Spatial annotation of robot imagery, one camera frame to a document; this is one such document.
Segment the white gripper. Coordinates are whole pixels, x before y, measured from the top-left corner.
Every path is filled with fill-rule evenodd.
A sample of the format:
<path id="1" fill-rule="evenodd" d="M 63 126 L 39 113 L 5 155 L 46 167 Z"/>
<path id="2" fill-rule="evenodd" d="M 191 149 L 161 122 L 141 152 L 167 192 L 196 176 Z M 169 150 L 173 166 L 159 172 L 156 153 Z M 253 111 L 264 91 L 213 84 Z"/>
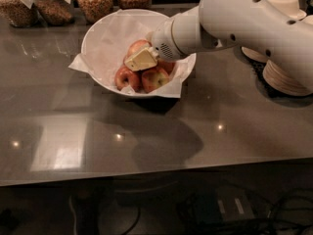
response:
<path id="1" fill-rule="evenodd" d="M 143 71 L 155 67 L 158 56 L 170 62 L 179 60 L 180 51 L 172 36 L 173 22 L 173 19 L 167 19 L 154 32 L 146 34 L 146 39 L 152 42 L 156 51 L 153 47 L 142 48 L 127 58 L 124 64 L 132 71 Z"/>

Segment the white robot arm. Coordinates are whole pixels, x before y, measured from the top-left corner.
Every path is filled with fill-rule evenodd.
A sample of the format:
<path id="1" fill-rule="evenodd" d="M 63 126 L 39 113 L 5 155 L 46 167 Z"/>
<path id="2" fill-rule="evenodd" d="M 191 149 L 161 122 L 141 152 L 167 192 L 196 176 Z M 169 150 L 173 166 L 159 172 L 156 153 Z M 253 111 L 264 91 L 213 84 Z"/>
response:
<path id="1" fill-rule="evenodd" d="M 252 49 L 313 90 L 313 26 L 293 19 L 268 0 L 201 0 L 163 21 L 150 33 L 151 45 L 125 60 L 134 71 L 157 59 L 179 61 L 194 53 L 233 45 Z"/>

